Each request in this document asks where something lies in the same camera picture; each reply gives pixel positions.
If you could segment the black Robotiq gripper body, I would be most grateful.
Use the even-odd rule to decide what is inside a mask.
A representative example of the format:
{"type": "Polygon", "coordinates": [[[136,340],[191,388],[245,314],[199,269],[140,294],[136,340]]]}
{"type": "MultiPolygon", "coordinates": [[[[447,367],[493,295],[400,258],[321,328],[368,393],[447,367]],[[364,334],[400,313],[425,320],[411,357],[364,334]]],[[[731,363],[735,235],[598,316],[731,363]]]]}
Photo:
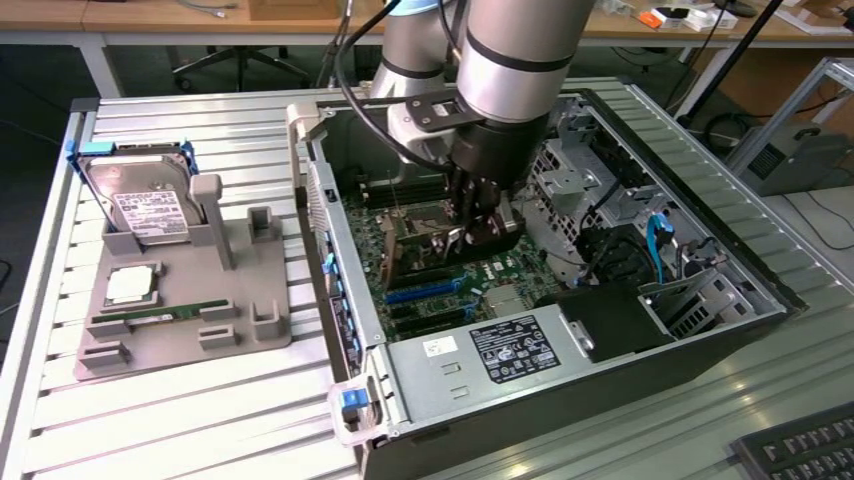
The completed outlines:
{"type": "Polygon", "coordinates": [[[468,174],[508,189],[523,178],[545,137],[549,115],[521,123],[483,120],[456,128],[449,160],[468,174]]]}

